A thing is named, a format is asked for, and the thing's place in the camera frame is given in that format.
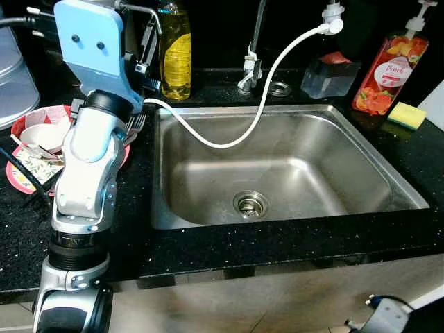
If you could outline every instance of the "clear plastic lid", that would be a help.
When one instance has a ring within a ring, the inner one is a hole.
[[[0,130],[37,107],[40,95],[10,28],[0,29]]]

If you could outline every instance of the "plate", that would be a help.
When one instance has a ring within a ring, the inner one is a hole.
[[[129,154],[130,146],[128,145],[125,147],[125,157],[123,158],[121,166],[125,164]],[[31,157],[29,153],[21,147],[17,147],[12,152],[12,155],[14,155],[38,179],[40,184],[44,184],[55,173],[63,169],[64,166],[61,162],[48,162],[46,160]],[[20,192],[32,194],[35,191],[35,187],[25,176],[23,176],[23,173],[12,165],[11,162],[6,164],[6,177],[11,185]]]

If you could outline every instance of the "drain ring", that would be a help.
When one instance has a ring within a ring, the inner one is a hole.
[[[242,191],[234,196],[233,205],[236,211],[248,220],[260,219],[265,216],[268,209],[268,201],[259,192]]]
[[[276,97],[287,97],[291,94],[291,88],[286,83],[280,81],[271,81],[268,93]]]

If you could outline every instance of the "drain strainer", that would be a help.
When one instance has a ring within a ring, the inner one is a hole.
[[[267,199],[256,191],[242,191],[234,196],[233,205],[245,219],[263,217],[268,209]]]

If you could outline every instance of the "hand soap pump bottle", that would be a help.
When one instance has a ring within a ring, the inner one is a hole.
[[[418,64],[429,41],[418,35],[424,28],[423,15],[437,2],[418,0],[422,8],[418,16],[406,24],[406,31],[390,34],[361,84],[352,107],[371,115],[384,115],[389,110],[402,86]]]
[[[191,90],[191,31],[181,0],[159,0],[161,90],[168,99],[187,99]]]

